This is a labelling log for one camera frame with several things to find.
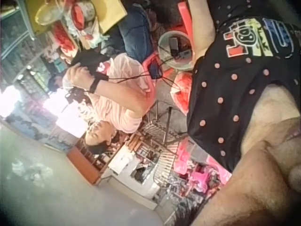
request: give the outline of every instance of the hand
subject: hand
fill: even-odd
[[[87,67],[80,67],[80,63],[71,66],[67,70],[67,78],[70,83],[78,88],[89,90],[94,78],[90,74]]]

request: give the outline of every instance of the woman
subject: woman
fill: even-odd
[[[96,122],[87,130],[85,141],[88,149],[98,149],[99,153],[111,143],[117,130],[135,132],[153,102],[148,98],[149,75],[141,65],[153,53],[148,18],[137,4],[127,7],[127,12],[118,23],[126,53],[97,62],[96,66],[79,55],[66,73],[73,86],[90,91]],[[153,77],[158,74],[157,68],[150,68]]]
[[[175,225],[277,225],[300,201],[301,31],[264,0],[188,2],[197,56],[188,133],[232,178]]]

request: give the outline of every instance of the concrete floor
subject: concrete floor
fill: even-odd
[[[64,153],[0,133],[1,210],[16,226],[162,226],[159,216],[114,190],[91,186]]]

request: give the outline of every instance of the bare skin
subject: bare skin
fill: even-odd
[[[206,0],[189,0],[189,4],[193,24],[207,24],[193,26],[199,58],[214,41],[212,18]],[[207,37],[206,42],[200,37]],[[297,131],[300,123],[300,112],[289,92],[268,86],[253,110],[241,145],[242,158],[232,178],[204,207],[193,226],[268,225],[273,219],[285,218],[293,204],[293,190],[301,191],[301,137],[287,140],[291,128]]]

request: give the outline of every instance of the pink polka dot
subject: pink polka dot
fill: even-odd
[[[233,121],[235,121],[235,122],[239,121],[239,116],[238,115],[234,115]]]
[[[218,102],[219,104],[222,104],[222,103],[224,102],[224,98],[222,98],[222,97],[218,98],[218,99],[217,99],[217,102]]]
[[[268,70],[268,69],[264,69],[264,70],[263,70],[263,74],[264,74],[265,76],[269,76],[269,70]]]
[[[224,143],[224,138],[222,138],[222,137],[218,138],[218,143],[220,143],[220,144]]]
[[[250,64],[251,62],[252,62],[252,60],[251,60],[251,58],[246,58],[246,62],[248,63],[248,64]]]
[[[205,125],[206,125],[206,121],[205,121],[205,120],[202,120],[202,121],[199,123],[199,125],[202,126],[202,127],[205,126]]]
[[[249,94],[253,95],[255,93],[255,90],[254,89],[251,89]]]
[[[237,74],[233,74],[233,75],[231,76],[231,78],[232,78],[232,80],[237,80],[238,76],[237,76]]]

